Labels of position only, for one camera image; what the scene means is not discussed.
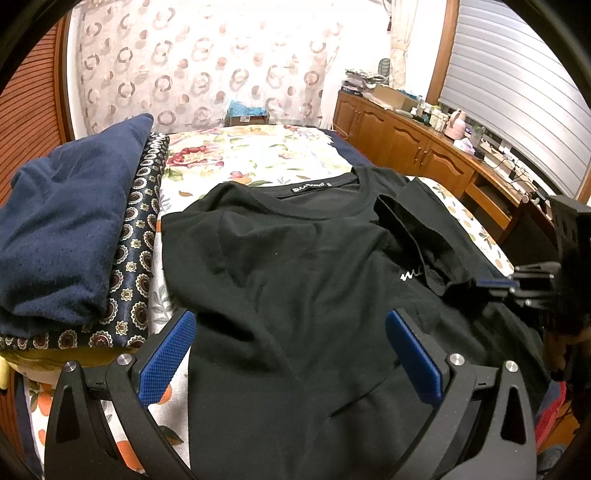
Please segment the black t-shirt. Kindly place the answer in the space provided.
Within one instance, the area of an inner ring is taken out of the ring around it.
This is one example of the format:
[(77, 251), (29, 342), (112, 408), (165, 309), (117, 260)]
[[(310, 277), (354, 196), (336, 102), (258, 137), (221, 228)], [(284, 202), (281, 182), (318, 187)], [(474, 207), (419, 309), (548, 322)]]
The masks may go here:
[(406, 310), (449, 353), (515, 361), (538, 407), (538, 333), (453, 285), (499, 270), (423, 183), (356, 167), (226, 182), (161, 220), (168, 292), (197, 317), (190, 466), (201, 479), (383, 479), (425, 424), (386, 333)]

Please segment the orange print white sheet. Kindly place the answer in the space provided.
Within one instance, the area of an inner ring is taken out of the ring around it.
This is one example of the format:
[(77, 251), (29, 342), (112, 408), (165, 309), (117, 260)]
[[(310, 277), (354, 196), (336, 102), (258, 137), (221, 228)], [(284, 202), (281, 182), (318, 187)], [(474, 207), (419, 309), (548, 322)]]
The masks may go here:
[[(514, 267), (505, 253), (482, 224), (469, 212), (449, 190), (438, 182), (423, 177), (421, 179), (446, 206), (449, 213), (457, 219), (466, 230), (472, 242), (482, 251), (487, 259), (499, 272), (508, 276), (514, 272)], [(155, 237), (154, 253), (152, 254), (152, 282), (149, 296), (149, 331), (159, 332), (166, 321), (172, 317), (174, 309), (172, 297), (168, 294), (162, 270), (161, 235)], [(184, 461), (188, 461), (188, 427), (186, 393), (188, 381), (188, 359), (184, 358), (178, 370), (170, 380), (161, 400), (149, 406), (156, 424), (163, 428), (166, 438), (172, 443), (174, 450)], [(23, 395), (29, 415), (26, 421), (19, 422), (23, 449), (39, 463), (44, 462), (44, 440), (48, 425), (48, 414), (51, 408), (53, 394), (52, 386), (34, 383), (33, 380), (23, 380)], [(139, 469), (139, 462), (131, 453), (130, 443), (124, 434), (119, 420), (116, 418), (113, 406), (105, 402), (102, 404), (107, 422), (120, 448), (127, 465), (134, 470)]]

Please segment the red bed cover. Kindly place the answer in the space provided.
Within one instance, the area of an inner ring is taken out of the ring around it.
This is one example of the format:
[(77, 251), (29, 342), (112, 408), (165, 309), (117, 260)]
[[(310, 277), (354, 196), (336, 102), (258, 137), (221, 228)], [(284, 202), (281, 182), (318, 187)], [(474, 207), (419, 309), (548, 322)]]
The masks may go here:
[(536, 450), (547, 440), (565, 402), (567, 386), (565, 382), (551, 381), (534, 417)]

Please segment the patterned dark folded cloth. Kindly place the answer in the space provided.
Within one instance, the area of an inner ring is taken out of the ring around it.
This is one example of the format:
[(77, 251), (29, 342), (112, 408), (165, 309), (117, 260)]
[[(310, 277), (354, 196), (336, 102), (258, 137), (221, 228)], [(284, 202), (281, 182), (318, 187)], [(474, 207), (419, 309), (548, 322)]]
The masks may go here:
[(3, 350), (138, 348), (142, 345), (148, 334), (152, 251), (168, 144), (167, 135), (152, 132), (144, 146), (114, 252), (103, 316), (81, 326), (31, 338), (3, 335)]

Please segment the pink tissue pack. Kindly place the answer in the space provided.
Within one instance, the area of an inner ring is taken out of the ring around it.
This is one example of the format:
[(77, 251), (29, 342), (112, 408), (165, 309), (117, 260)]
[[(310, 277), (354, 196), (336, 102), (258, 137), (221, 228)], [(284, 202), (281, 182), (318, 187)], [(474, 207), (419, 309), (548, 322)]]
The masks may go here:
[(454, 147), (469, 155), (475, 154), (475, 147), (473, 146), (469, 138), (455, 140)]

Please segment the pink kettle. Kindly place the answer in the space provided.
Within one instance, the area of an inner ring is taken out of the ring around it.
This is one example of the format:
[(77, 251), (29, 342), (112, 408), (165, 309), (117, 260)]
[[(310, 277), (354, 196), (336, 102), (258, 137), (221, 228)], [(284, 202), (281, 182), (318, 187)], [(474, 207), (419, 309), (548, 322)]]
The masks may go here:
[(444, 135), (454, 141), (463, 139), (466, 132), (466, 117), (465, 111), (456, 110), (449, 118)]

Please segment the wooden sideboard cabinet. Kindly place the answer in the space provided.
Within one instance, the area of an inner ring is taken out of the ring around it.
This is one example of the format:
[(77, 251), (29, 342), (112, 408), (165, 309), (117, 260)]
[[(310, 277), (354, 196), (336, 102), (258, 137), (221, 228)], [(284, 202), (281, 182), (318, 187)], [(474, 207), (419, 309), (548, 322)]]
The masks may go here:
[(551, 221), (502, 177), (502, 170), (455, 148), (444, 135), (368, 99), (339, 92), (334, 128), (377, 166), (446, 187), (497, 241), (531, 233), (556, 243)]

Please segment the navy blue blanket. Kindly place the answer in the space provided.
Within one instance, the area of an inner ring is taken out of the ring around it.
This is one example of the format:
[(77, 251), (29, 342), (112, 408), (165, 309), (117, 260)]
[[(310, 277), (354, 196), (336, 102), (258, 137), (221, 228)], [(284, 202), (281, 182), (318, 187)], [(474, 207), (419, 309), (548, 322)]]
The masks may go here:
[(331, 145), (338, 151), (339, 155), (352, 166), (372, 166), (373, 163), (354, 146), (339, 137), (338, 133), (332, 130), (322, 130), (331, 139)]

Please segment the window roller blind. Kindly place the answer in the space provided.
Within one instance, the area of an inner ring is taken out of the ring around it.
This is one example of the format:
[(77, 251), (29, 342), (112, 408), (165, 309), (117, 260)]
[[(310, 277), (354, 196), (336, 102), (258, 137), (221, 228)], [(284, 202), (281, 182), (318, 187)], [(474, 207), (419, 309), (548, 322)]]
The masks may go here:
[(590, 162), (590, 109), (541, 37), (502, 1), (463, 1), (443, 104), (507, 140), (563, 193)]

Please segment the folded navy blue garment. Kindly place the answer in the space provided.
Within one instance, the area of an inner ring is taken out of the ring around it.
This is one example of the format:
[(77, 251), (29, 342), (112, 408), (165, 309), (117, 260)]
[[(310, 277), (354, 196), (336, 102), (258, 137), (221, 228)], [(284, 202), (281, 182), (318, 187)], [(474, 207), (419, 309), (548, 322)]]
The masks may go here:
[(1, 208), (1, 331), (29, 337), (103, 314), (127, 198), (153, 118), (61, 145), (14, 175)]

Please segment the cardboard box on cabinet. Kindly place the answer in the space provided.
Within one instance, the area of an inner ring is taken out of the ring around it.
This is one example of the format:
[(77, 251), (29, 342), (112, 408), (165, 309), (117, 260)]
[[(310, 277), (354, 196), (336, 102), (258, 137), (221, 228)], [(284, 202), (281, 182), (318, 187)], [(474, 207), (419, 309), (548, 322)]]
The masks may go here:
[(418, 105), (418, 101), (411, 96), (385, 85), (377, 85), (372, 94), (394, 110), (411, 112)]

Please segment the floral beige blanket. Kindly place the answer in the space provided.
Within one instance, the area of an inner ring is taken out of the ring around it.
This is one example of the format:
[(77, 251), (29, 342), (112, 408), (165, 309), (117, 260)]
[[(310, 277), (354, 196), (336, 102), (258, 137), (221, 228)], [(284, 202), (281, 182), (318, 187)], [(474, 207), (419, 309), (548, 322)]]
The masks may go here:
[(216, 185), (297, 184), (336, 177), (352, 165), (317, 128), (221, 127), (172, 134), (160, 185), (160, 213), (180, 212)]

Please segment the blue item box at headboard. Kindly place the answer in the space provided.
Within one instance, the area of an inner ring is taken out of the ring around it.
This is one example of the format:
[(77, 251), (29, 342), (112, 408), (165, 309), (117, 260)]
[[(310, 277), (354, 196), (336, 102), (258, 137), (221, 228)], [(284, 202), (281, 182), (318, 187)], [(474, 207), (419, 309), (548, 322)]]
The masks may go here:
[(269, 113), (266, 108), (246, 106), (238, 101), (230, 102), (224, 119), (226, 127), (266, 125), (267, 123), (269, 123)]

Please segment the circle pattern curtain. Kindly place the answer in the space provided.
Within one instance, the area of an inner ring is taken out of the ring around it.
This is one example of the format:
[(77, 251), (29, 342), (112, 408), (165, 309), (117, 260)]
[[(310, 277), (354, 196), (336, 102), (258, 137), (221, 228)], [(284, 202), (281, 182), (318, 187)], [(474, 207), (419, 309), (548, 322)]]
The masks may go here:
[(142, 113), (161, 132), (209, 128), (235, 102), (324, 127), (346, 69), (387, 55), (387, 23), (378, 1), (84, 1), (73, 98), (90, 133)]

